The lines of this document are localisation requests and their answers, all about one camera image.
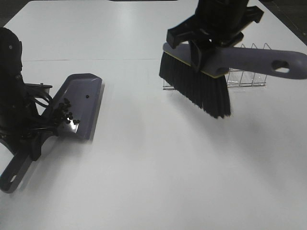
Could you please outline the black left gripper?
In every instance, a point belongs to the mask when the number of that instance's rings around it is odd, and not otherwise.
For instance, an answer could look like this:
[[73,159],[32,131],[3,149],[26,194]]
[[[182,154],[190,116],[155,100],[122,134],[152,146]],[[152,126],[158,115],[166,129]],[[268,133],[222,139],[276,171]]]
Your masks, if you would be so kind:
[[58,126],[50,123],[53,98],[28,89],[22,79],[0,81],[0,139],[17,154],[25,151],[31,160],[41,156],[44,142],[58,136]]

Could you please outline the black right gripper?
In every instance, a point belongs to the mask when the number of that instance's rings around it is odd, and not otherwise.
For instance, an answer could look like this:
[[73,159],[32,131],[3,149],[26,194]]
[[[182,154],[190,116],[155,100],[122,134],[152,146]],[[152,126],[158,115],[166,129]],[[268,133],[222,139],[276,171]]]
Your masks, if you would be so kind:
[[176,48],[189,40],[191,66],[200,72],[211,53],[209,39],[214,46],[233,47],[243,40],[244,28],[260,22],[264,11],[247,4],[247,0],[200,0],[191,17],[168,29],[166,41]]

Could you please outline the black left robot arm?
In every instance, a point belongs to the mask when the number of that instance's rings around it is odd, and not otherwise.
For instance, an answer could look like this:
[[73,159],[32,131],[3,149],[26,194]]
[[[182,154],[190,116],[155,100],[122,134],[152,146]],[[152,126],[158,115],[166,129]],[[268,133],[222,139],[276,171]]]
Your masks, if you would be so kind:
[[25,145],[30,158],[41,155],[41,137],[56,134],[49,85],[27,84],[22,77],[22,42],[10,29],[0,29],[0,137],[13,150]]

